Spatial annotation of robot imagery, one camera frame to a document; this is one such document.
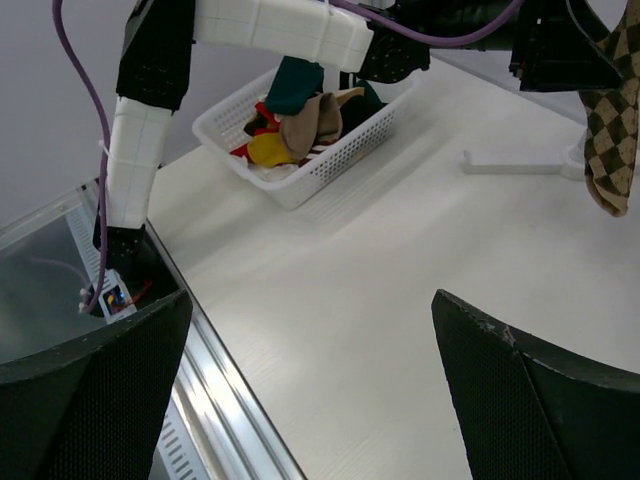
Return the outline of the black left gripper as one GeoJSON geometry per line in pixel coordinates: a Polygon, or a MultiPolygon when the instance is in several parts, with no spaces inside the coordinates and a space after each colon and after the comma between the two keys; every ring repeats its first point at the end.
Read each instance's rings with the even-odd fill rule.
{"type": "Polygon", "coordinates": [[[471,50],[507,51],[524,92],[616,90],[622,74],[598,42],[610,30],[586,1],[525,1],[471,50]]]}

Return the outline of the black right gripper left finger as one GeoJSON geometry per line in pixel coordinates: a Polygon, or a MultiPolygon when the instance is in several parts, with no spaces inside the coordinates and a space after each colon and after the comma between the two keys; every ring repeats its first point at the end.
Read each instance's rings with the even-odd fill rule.
{"type": "Polygon", "coordinates": [[[2,364],[2,478],[147,478],[192,310],[178,290],[2,364]]]}

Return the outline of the plain brown ribbed sock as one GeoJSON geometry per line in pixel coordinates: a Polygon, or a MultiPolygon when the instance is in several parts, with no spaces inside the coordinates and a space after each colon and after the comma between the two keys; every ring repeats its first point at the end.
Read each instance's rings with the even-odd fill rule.
{"type": "Polygon", "coordinates": [[[336,141],[341,131],[340,106],[333,93],[310,98],[297,115],[285,115],[280,121],[282,144],[295,160],[304,159],[318,142],[336,141]]]}

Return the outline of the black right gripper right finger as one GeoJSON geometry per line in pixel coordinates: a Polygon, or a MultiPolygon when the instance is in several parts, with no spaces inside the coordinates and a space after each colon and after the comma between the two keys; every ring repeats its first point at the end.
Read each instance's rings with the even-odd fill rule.
{"type": "Polygon", "coordinates": [[[519,330],[446,290],[431,312],[473,478],[638,478],[638,374],[519,330]]]}

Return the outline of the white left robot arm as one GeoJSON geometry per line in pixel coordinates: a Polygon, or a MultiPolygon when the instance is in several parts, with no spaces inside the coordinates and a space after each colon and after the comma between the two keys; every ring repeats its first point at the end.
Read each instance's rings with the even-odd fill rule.
{"type": "Polygon", "coordinates": [[[256,50],[225,55],[225,80],[281,54],[396,83],[425,70],[434,49],[508,50],[527,92],[574,91],[586,112],[588,188],[614,216],[627,212],[639,132],[639,5],[614,28],[585,1],[140,1],[132,10],[103,119],[94,245],[102,269],[123,272],[141,249],[151,188],[173,115],[187,94],[196,44],[256,50]]]}

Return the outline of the dark teal sock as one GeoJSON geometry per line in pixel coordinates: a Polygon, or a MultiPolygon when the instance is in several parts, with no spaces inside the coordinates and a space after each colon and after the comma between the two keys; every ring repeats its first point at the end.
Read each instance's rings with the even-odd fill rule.
{"type": "Polygon", "coordinates": [[[285,56],[264,100],[266,109],[279,115],[297,115],[306,102],[323,92],[324,68],[318,63],[285,56]]]}

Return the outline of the beige brown argyle sock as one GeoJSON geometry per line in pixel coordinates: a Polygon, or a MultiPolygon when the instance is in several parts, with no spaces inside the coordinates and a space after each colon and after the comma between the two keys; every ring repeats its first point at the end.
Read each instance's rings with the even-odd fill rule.
{"type": "Polygon", "coordinates": [[[616,28],[598,42],[622,76],[611,91],[585,91],[585,183],[613,217],[628,211],[639,138],[639,1],[626,3],[616,28]]]}

